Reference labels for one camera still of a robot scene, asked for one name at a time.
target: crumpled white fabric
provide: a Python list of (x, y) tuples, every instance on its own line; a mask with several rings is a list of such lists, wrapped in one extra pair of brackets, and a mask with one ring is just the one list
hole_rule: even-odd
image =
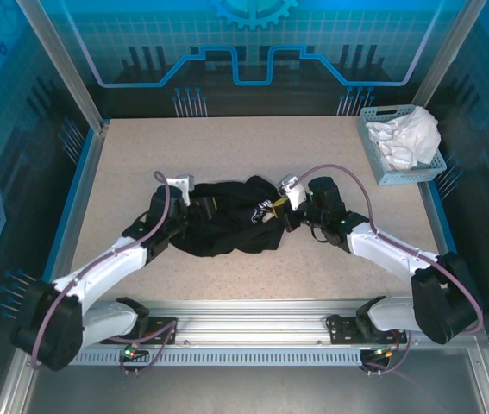
[(430, 164), (442, 141), (437, 120), (423, 107), (389, 122), (368, 122), (369, 138), (382, 154), (386, 170), (409, 170)]

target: speckled table surface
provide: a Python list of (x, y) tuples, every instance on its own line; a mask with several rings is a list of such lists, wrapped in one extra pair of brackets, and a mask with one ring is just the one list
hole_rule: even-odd
[[(377, 186), (354, 116), (200, 119), (115, 119), (110, 123), (72, 268), (103, 252), (147, 209), (166, 176), (189, 173), (197, 183), (273, 183), (322, 163), (354, 171), (373, 200), (379, 227), (413, 246), (436, 251), (417, 185)], [(349, 210), (366, 215), (356, 184), (334, 177)], [(105, 299), (137, 300), (371, 298), (400, 295), (408, 283), (359, 257), (311, 238), (307, 228), (283, 235), (279, 249), (198, 258), (170, 247), (111, 289)]]

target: purple cable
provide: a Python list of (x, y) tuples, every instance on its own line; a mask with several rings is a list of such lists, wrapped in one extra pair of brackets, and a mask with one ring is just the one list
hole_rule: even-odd
[(93, 267), (103, 263), (105, 260), (109, 259), (112, 256), (118, 255), (130, 248), (133, 248), (135, 246), (140, 245), (141, 243), (145, 242), (148, 240), (150, 237), (152, 237), (161, 227), (161, 225), (164, 223), (167, 217), (167, 213), (169, 212), (169, 202), (170, 202), (170, 197), (171, 193), (169, 190), (169, 184), (167, 183), (167, 179), (159, 171), (154, 172), (154, 178), (157, 179), (159, 182), (161, 182), (165, 188), (166, 188), (166, 203), (164, 204), (164, 210), (162, 212), (162, 215), (160, 217), (160, 220), (156, 223), (154, 228), (150, 230), (148, 233), (146, 233), (143, 237), (141, 237), (137, 241), (133, 241), (130, 244), (127, 244), (121, 248), (112, 250), (108, 252), (107, 254), (100, 256), (99, 258), (95, 259), (91, 263), (89, 263), (87, 266), (85, 266), (81, 272), (79, 272), (73, 279), (68, 283), (68, 285), (64, 288), (62, 292), (56, 297), (56, 299), (53, 301), (53, 304), (48, 308), (47, 313), (45, 314), (45, 317), (43, 318), (43, 321), (41, 322), (41, 326), (39, 327), (39, 331), (37, 332), (37, 336), (35, 337), (35, 343), (34, 347), (31, 351), (31, 360), (30, 360), (30, 365), (33, 369), (38, 369), (40, 366), (37, 364), (37, 355), (39, 354), (39, 348), (41, 347), (41, 343), (43, 341), (43, 336), (45, 335), (45, 329), (47, 329), (48, 323), (51, 320), (51, 317), (53, 317), (54, 311), (56, 311), (56, 308), (58, 307), (59, 303), (62, 301), (62, 299), (67, 295), (67, 293), (75, 286), (77, 285), (83, 277), (93, 269)]
[[(417, 251), (408, 248), (407, 246), (403, 246), (401, 243), (398, 243), (383, 234), (379, 232), (379, 230), (376, 228), (374, 225), (374, 217), (373, 217), (373, 204), (371, 203), (371, 198), (368, 196), (367, 189), (361, 183), (361, 181), (357, 178), (355, 174), (353, 174), (350, 170), (348, 170), (345, 166), (338, 166), (337, 164), (322, 164), (320, 166), (316, 166), (314, 168), (311, 168), (308, 172), (306, 172), (304, 175), (302, 175), (298, 181), (296, 181), (294, 184), (290, 186), (290, 188), (294, 188), (296, 185), (298, 185), (300, 182), (304, 181), (305, 178), (310, 176), (312, 173), (321, 170), (323, 168), (335, 168), (336, 170), (344, 171), (347, 175), (349, 175), (352, 179), (354, 179), (355, 183), (359, 186), (361, 192), (363, 193), (363, 196), (365, 197), (365, 201), (367, 201), (367, 209), (368, 209), (368, 219), (369, 223), (371, 226), (371, 230), (375, 235), (377, 235), (380, 240), (383, 240), (384, 242), (394, 246), (395, 248), (398, 248), (407, 254), (411, 254), (413, 256), (417, 256)], [(470, 329), (464, 329), (463, 332), (465, 334), (473, 334), (478, 332), (480, 329), (484, 327), (484, 314), (482, 312), (482, 309), (478, 305), (478, 302), (476, 302), (476, 299), (474, 296), (472, 296), (472, 293), (468, 291), (468, 289), (447, 269), (445, 269), (443, 266), (441, 266), (439, 263), (436, 263), (432, 259), (424, 256), (423, 254), (418, 255), (418, 259), (422, 260), (429, 265), (433, 266), (435, 269), (437, 269), (440, 273), (442, 273), (446, 278), (448, 278), (457, 288), (462, 292), (463, 295), (467, 298), (468, 302), (470, 302), (470, 305), (474, 308), (474, 311), (476, 312), (476, 317), (478, 318), (476, 324), (470, 328)]]
[[(138, 374), (138, 373), (140, 373), (142, 371), (146, 371), (147, 369), (152, 368), (154, 365), (156, 365), (156, 362), (158, 362), (158, 360), (160, 359), (161, 353), (164, 352), (164, 348), (166, 347), (167, 342), (169, 341), (169, 338), (171, 337), (173, 331), (175, 330), (175, 324), (176, 324), (175, 321), (171, 321), (166, 326), (164, 326), (161, 329), (158, 329), (157, 331), (153, 332), (152, 334), (144, 336), (143, 338), (136, 339), (136, 340), (135, 339), (122, 339), (122, 338), (118, 338), (118, 337), (110, 338), (110, 340), (115, 341), (115, 342), (120, 342), (120, 343), (128, 343), (128, 344), (143, 343), (145, 341), (150, 341), (151, 339), (155, 338), (156, 336), (158, 336), (160, 334), (163, 334), (164, 332), (166, 332), (169, 329), (169, 332), (166, 335), (166, 338), (164, 339), (164, 341), (161, 344), (161, 347), (160, 347), (160, 350), (158, 351), (158, 354), (156, 354), (156, 356), (145, 367), (140, 368), (140, 369), (135, 369), (135, 374)], [(131, 372), (130, 370), (128, 370), (125, 367), (125, 365), (123, 365), (123, 361), (120, 362), (120, 368), (123, 371), (125, 371), (126, 374)]]
[[(382, 370), (382, 371), (379, 371), (380, 374), (382, 374), (382, 373), (388, 373), (389, 372), (389, 371), (383, 371), (384, 370), (384, 367), (382, 365), (380, 365), (380, 364), (375, 363), (375, 362), (368, 362), (367, 365), (370, 366), (370, 367), (375, 367), (375, 368), (378, 368), (378, 369)], [(443, 405), (440, 404), (440, 402), (432, 394), (430, 394), (426, 390), (426, 388), (424, 388), (423, 386), (421, 386), (413, 378), (409, 377), (408, 375), (405, 375), (404, 373), (400, 373), (400, 372), (397, 372), (397, 371), (394, 371), (392, 373), (394, 373), (395, 375), (397, 375), (400, 378), (403, 378), (406, 381), (409, 381), (414, 387), (416, 387), (416, 389), (418, 389), (420, 392), (423, 392), (424, 395), (426, 395), (434, 403), (434, 405), (437, 405), (437, 407), (442, 412), (445, 412), (447, 414), (451, 414)]]

